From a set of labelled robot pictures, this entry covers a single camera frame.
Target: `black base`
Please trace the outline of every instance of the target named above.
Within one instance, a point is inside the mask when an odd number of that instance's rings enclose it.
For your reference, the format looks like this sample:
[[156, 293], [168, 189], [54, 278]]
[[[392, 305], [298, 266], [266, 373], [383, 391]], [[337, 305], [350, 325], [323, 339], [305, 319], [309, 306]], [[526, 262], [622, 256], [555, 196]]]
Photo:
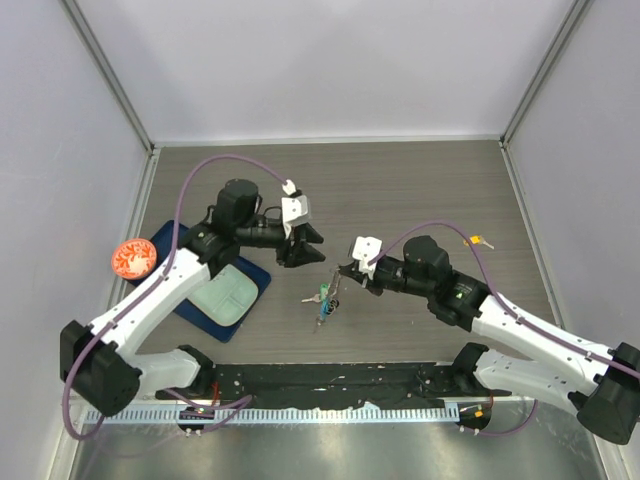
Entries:
[[[640, 350], [621, 343], [609, 352], [613, 361], [640, 371]], [[632, 376], [609, 367], [604, 376], [596, 376], [596, 390], [585, 396], [569, 394], [578, 409], [578, 421], [590, 432], [617, 445], [626, 445], [640, 416], [640, 383]]]
[[[90, 326], [75, 320], [60, 332], [60, 379], [67, 380], [80, 352], [93, 339]], [[122, 411], [135, 398], [141, 372], [116, 353], [117, 345], [100, 341], [82, 362], [73, 389], [100, 413], [110, 417]]]
[[[222, 403], [252, 395], [251, 406], [262, 409], [341, 410], [365, 402], [387, 410], [432, 408], [441, 407], [443, 397], [488, 395], [481, 386], [460, 388], [456, 376], [452, 365], [435, 363], [247, 364], [217, 365], [213, 382]], [[171, 396], [157, 392], [156, 398]], [[211, 394], [191, 398], [210, 400]]]

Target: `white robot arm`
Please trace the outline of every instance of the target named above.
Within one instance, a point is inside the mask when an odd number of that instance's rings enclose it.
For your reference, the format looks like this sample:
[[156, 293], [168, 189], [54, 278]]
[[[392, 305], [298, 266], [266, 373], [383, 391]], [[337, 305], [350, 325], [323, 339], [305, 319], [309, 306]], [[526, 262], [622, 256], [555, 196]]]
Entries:
[[[139, 393], [165, 388], [197, 395], [210, 386], [213, 362], [188, 345], [168, 353], [137, 355], [142, 342], [191, 293], [233, 262], [243, 246], [273, 248], [277, 263], [294, 268], [325, 257], [310, 244], [324, 239], [308, 221], [309, 201], [290, 181], [283, 186], [280, 218], [258, 213], [262, 198], [248, 180], [231, 180], [189, 229], [167, 271], [166, 260], [118, 305], [87, 326], [76, 321], [61, 332], [60, 376], [67, 379], [79, 353], [111, 327], [83, 361], [73, 389], [105, 416], [124, 409]], [[117, 322], [116, 315], [127, 313]]]
[[470, 343], [453, 363], [458, 381], [536, 398], [576, 415], [610, 442], [628, 443], [640, 415], [640, 351], [625, 343], [611, 349], [522, 310], [454, 270], [447, 252], [429, 236], [408, 240], [403, 260], [380, 256], [381, 251], [380, 240], [358, 237], [350, 252], [354, 261], [340, 267], [340, 273], [378, 296], [391, 290], [425, 297], [439, 320], [498, 340], [531, 359]]

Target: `small yellow object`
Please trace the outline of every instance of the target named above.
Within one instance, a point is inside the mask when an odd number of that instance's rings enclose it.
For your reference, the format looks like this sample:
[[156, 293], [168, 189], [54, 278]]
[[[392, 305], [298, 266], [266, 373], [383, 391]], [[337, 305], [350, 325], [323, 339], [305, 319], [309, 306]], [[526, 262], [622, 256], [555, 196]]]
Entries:
[[[491, 245], [490, 243], [488, 243], [484, 237], [482, 235], [473, 235], [471, 238], [471, 243], [473, 243], [474, 245], [486, 245], [487, 247], [489, 247], [491, 250], [494, 249], [493, 245]], [[467, 242], [466, 240], [464, 240], [464, 245], [466, 247], [469, 246], [469, 242]]]

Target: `white wall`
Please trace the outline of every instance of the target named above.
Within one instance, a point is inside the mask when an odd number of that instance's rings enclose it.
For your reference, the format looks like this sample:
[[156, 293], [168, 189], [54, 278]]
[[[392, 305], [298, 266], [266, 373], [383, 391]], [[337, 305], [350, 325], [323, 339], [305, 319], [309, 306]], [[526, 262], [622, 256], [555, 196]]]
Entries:
[[567, 326], [640, 347], [640, 2], [593, 3], [512, 152]]
[[0, 15], [0, 477], [44, 478], [60, 329], [101, 313], [144, 153], [56, 1]]
[[79, 0], [156, 142], [501, 134], [571, 0]]

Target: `blue tray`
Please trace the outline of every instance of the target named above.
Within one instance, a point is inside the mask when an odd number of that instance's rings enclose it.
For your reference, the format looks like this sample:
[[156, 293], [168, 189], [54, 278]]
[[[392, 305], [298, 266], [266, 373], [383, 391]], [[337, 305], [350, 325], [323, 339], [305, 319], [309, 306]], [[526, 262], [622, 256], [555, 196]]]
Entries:
[[[173, 220], [169, 220], [150, 239], [151, 243], [155, 245], [156, 250], [158, 252], [158, 260], [156, 262], [156, 267], [154, 268], [154, 271], [156, 268], [160, 266], [160, 264], [169, 255], [169, 251], [171, 250], [172, 230], [173, 230]], [[187, 227], [180, 224], [180, 230], [179, 230], [180, 236], [184, 235], [187, 232], [187, 230], [188, 230]], [[236, 267], [238, 270], [240, 270], [242, 273], [244, 273], [257, 285], [258, 287], [258, 297], [256, 298], [256, 302], [257, 302], [258, 299], [264, 293], [264, 291], [267, 289], [269, 284], [271, 283], [271, 275], [269, 274], [269, 272], [263, 270], [262, 268], [258, 267], [254, 263], [251, 263], [249, 260], [242, 257], [238, 257], [233, 262], [233, 266]], [[143, 280], [144, 278], [138, 279], [138, 280], [129, 280], [129, 283], [131, 283], [132, 285], [138, 286], [142, 283]], [[196, 307], [193, 303], [191, 303], [189, 300], [183, 301], [180, 305], [178, 305], [175, 308], [174, 312], [180, 315], [185, 320], [187, 320], [189, 323], [192, 323], [199, 329], [205, 331], [212, 337], [218, 339], [223, 343], [227, 343], [229, 340], [231, 340], [231, 337], [233, 337], [233, 335], [236, 333], [238, 328], [240, 328], [240, 325], [242, 325], [242, 322], [244, 322], [244, 319], [247, 318], [247, 315], [249, 315], [249, 313], [253, 309], [253, 306], [256, 304], [256, 302], [254, 302], [253, 305], [249, 307], [249, 310], [247, 310], [247, 313], [245, 313], [244, 316], [238, 322], [234, 323], [229, 327], [222, 327], [217, 323], [215, 323], [207, 315], [202, 313], [202, 311], [198, 307]]]

